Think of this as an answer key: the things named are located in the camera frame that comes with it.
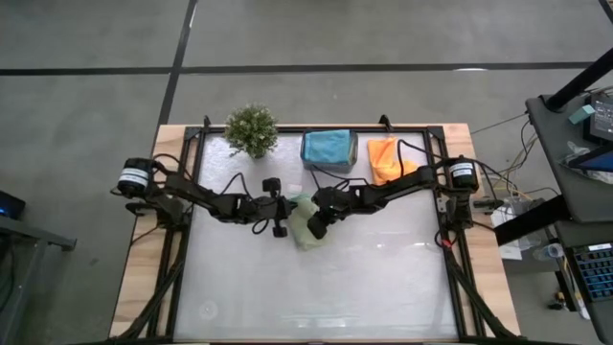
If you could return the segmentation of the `grey side cart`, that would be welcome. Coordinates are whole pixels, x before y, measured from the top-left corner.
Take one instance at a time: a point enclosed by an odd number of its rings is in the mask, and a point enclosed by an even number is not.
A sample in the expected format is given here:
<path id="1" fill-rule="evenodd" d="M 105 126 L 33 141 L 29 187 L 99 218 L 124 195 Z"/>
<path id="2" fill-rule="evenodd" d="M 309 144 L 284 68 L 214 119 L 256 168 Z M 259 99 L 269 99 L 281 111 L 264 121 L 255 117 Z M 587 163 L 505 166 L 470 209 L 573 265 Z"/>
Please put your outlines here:
<path id="1" fill-rule="evenodd" d="M 73 251 L 77 240 L 21 220 L 26 202 L 0 191 L 0 345 L 11 345 L 49 245 Z"/>

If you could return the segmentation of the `orange microfiber towel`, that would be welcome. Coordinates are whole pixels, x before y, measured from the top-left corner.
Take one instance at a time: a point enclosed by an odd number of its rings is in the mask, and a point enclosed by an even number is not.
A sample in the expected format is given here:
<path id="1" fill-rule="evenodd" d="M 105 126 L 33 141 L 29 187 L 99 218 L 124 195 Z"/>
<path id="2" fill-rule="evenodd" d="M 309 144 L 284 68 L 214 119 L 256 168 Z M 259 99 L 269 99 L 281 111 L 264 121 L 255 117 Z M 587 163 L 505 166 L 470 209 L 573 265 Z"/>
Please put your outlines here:
<path id="1" fill-rule="evenodd" d="M 384 185 L 399 178 L 400 173 L 406 175 L 418 168 L 418 165 L 410 160 L 398 160 L 396 137 L 369 140 L 367 147 L 375 185 Z"/>

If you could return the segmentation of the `small teal box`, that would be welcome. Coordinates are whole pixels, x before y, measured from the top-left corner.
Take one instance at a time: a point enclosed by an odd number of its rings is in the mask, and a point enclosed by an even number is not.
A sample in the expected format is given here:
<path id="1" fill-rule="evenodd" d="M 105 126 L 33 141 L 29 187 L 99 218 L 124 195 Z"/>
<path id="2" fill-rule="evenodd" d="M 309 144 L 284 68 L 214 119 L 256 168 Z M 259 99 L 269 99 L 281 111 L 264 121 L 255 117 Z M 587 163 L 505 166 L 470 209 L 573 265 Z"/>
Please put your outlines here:
<path id="1" fill-rule="evenodd" d="M 589 119 L 595 113 L 595 109 L 591 104 L 586 104 L 576 110 L 569 118 L 572 125 L 578 125 Z"/>

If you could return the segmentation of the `black stand pole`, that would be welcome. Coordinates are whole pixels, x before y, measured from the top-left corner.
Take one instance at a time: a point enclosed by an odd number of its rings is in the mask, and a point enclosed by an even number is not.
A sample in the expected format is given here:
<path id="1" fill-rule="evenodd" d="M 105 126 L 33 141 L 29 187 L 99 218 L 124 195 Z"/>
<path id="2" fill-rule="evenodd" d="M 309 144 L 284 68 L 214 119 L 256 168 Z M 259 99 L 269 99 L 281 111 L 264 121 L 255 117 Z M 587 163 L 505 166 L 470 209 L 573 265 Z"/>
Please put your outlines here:
<path id="1" fill-rule="evenodd" d="M 613 47 L 548 98 L 545 101 L 546 108 L 550 111 L 559 111 L 611 70 L 613 70 Z"/>

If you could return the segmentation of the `backlit keyboard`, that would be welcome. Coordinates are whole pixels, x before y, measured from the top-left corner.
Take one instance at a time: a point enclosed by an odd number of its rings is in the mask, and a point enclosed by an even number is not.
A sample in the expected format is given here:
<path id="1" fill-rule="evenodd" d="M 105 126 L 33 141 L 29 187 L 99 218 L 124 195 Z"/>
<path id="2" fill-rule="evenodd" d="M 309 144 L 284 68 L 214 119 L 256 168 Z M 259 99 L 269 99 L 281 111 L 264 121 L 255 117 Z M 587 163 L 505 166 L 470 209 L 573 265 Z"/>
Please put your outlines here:
<path id="1" fill-rule="evenodd" d="M 572 248 L 579 285 L 590 302 L 613 300 L 613 242 Z"/>

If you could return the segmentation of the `grey plastic bin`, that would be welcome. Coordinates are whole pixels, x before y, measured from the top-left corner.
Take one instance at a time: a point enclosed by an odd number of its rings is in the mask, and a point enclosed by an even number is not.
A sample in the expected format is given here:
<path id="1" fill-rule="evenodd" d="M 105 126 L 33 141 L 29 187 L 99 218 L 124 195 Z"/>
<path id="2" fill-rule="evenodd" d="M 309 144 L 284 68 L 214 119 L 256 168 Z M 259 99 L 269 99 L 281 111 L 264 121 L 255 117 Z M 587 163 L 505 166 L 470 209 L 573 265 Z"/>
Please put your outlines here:
<path id="1" fill-rule="evenodd" d="M 349 131 L 352 133 L 352 147 L 351 147 L 351 152 L 350 152 L 351 162 L 348 165 L 319 164 L 319 163 L 315 164 L 312 162 L 307 162 L 303 157 L 304 136 L 306 133 L 311 132 L 311 131 L 324 131 L 324 130 L 308 130 L 303 133 L 300 157 L 302 159 L 304 167 L 310 170 L 314 170 L 315 168 L 320 168 L 320 169 L 332 171 L 332 172 L 349 173 L 357 161 L 357 156 L 358 156 L 358 135 L 357 133 L 354 130 L 349 129 Z"/>

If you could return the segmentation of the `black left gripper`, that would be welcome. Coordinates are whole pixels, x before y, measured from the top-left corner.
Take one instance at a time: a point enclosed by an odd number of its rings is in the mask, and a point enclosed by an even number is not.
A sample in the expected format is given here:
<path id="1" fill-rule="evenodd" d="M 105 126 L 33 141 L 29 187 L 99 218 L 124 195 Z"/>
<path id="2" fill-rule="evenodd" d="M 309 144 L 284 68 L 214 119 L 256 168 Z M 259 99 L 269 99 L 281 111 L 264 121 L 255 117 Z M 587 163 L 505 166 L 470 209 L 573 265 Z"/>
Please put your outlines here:
<path id="1" fill-rule="evenodd" d="M 273 221 L 273 237 L 285 238 L 288 236 L 288 230 L 281 225 L 281 221 L 297 215 L 298 202 L 282 195 L 282 183 L 278 177 L 264 179 L 262 189 L 268 192 L 269 196 L 247 197 L 247 200 L 240 204 L 245 206 L 246 210 L 242 210 L 240 214 L 246 219 L 246 223 L 252 223 L 253 235 L 262 234 L 269 222 Z"/>

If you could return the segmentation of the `small potted green plant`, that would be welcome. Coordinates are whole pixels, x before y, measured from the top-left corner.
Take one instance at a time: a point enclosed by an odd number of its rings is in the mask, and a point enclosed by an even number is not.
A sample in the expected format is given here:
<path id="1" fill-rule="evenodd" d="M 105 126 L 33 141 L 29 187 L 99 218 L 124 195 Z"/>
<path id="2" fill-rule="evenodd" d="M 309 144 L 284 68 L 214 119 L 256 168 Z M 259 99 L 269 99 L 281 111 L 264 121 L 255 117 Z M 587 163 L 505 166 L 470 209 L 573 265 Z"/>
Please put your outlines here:
<path id="1" fill-rule="evenodd" d="M 230 156 L 245 153 L 263 158 L 278 144 L 277 119 L 264 104 L 250 103 L 234 109 L 226 118 L 223 138 L 232 150 Z"/>

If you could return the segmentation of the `blue tablet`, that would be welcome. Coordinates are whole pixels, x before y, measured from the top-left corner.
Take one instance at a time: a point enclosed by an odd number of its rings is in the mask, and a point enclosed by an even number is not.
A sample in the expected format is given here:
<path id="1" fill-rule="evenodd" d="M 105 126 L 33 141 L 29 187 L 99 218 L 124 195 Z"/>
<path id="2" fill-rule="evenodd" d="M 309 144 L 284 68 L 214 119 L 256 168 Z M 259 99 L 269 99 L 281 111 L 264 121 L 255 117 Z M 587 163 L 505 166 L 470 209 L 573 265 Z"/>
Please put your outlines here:
<path id="1" fill-rule="evenodd" d="M 584 171 L 613 173 L 613 149 L 600 148 L 571 160 L 571 168 Z"/>

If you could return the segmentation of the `dark grey side desk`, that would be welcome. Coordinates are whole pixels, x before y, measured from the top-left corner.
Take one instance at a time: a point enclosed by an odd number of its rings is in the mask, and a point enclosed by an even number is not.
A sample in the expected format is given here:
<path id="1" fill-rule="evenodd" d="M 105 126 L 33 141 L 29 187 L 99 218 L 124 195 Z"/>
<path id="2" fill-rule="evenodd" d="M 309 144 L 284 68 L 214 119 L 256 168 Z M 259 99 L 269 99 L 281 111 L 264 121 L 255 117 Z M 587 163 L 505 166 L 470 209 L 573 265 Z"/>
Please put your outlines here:
<path id="1" fill-rule="evenodd" d="M 582 138 L 579 126 L 569 117 L 585 103 L 576 97 L 559 111 L 546 107 L 547 99 L 526 100 L 531 124 L 551 167 L 560 195 L 495 228 L 497 242 L 515 241 L 550 225 L 556 229 L 567 253 L 575 247 L 610 243 L 613 245 L 613 185 L 590 179 L 561 165 L 570 153 L 568 143 L 593 149 Z"/>

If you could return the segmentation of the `blue microfiber towel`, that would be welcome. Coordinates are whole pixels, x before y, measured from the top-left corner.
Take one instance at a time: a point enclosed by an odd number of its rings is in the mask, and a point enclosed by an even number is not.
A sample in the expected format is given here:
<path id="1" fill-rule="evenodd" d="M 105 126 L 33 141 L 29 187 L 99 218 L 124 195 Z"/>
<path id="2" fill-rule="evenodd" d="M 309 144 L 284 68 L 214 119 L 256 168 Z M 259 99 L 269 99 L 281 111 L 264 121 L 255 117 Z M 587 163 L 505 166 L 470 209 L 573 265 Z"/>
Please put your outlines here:
<path id="1" fill-rule="evenodd" d="M 311 131 L 304 136 L 303 157 L 307 162 L 348 165 L 352 133 L 348 129 Z"/>

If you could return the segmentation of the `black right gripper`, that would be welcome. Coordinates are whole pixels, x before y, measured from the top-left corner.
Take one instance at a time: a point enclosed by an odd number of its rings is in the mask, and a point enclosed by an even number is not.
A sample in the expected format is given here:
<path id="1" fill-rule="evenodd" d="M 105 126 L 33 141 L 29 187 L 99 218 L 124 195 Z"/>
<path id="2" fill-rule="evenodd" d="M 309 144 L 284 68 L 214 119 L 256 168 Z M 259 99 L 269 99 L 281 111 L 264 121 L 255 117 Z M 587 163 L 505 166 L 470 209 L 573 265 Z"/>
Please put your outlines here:
<path id="1" fill-rule="evenodd" d="M 361 193 L 364 186 L 350 186 L 347 191 L 333 187 L 319 189 L 311 198 L 318 210 L 308 219 L 307 228 L 316 240 L 328 233 L 328 226 L 351 215 L 368 214 L 369 206 Z"/>

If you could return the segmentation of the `clear plastic bottle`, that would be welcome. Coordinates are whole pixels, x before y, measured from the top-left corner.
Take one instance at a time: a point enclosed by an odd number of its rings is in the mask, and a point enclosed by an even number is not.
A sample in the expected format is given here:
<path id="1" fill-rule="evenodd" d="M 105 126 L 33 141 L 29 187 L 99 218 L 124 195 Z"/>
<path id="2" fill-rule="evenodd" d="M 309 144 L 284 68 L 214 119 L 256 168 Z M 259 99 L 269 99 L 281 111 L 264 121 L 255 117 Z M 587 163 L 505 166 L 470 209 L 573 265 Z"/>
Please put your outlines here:
<path id="1" fill-rule="evenodd" d="M 537 248 L 533 256 L 541 262 L 557 260 L 564 257 L 564 249 L 560 243 L 554 242 Z"/>

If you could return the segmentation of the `pale green microfiber towel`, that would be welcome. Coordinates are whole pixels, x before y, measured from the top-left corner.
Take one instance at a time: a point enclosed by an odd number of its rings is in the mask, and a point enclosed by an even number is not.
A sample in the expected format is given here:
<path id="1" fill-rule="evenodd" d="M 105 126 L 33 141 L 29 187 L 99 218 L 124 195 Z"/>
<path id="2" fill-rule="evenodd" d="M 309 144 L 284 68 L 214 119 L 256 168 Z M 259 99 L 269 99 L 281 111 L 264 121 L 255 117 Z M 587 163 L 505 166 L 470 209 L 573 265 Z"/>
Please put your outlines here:
<path id="1" fill-rule="evenodd" d="M 288 228 L 297 247 L 302 251 L 326 245 L 329 241 L 326 238 L 317 240 L 307 227 L 308 220 L 315 215 L 319 207 L 312 202 L 311 196 L 300 194 L 292 197 L 291 202 L 296 204 L 287 219 Z"/>

